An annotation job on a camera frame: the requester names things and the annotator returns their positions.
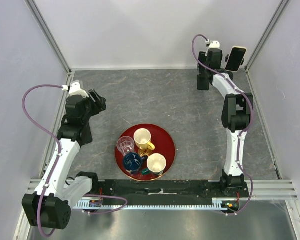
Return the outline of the black phone stand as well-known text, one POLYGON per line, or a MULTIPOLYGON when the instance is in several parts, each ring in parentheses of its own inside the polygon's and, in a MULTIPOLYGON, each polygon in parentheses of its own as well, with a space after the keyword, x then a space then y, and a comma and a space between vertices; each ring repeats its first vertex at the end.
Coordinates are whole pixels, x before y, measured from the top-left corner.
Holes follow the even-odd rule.
POLYGON ((245 53, 238 51, 226 56, 227 62, 225 71, 228 73, 231 80, 234 79, 234 73, 238 72, 243 62, 245 61, 245 53))

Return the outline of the cream cased smartphone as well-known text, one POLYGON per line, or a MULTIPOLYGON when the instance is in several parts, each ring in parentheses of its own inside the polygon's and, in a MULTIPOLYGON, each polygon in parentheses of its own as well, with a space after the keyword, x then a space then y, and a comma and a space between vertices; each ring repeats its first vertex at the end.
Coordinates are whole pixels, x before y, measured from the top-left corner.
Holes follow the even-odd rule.
POLYGON ((225 70, 228 72, 238 72, 245 61, 246 52, 246 47, 233 46, 230 54, 225 57, 225 70))

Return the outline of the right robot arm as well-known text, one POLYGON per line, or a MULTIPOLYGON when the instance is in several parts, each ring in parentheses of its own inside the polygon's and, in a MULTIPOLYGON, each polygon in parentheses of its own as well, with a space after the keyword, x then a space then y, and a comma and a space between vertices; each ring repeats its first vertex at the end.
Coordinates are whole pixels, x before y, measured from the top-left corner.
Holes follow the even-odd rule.
POLYGON ((219 191, 225 197, 245 188, 243 173, 244 144, 253 115, 254 98, 244 93, 233 82, 233 74, 221 68, 222 50, 210 48, 198 54, 197 89, 208 91, 216 88, 224 98, 221 114, 226 130, 226 161, 219 181, 219 191))

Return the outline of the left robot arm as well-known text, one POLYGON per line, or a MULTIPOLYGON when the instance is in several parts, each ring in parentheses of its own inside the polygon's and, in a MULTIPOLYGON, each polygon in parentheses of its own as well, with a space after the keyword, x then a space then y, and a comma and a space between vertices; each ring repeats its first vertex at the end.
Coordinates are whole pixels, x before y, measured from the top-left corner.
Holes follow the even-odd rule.
POLYGON ((71 211, 80 199, 96 196, 100 191, 98 175, 79 172, 74 182, 65 187, 74 158, 82 146, 92 143, 89 124, 91 117, 105 111, 106 99, 94 89, 84 97, 79 93, 66 99, 65 111, 57 135, 53 157, 48 168, 32 194, 26 193, 22 207, 33 227, 63 230, 70 221, 71 211))

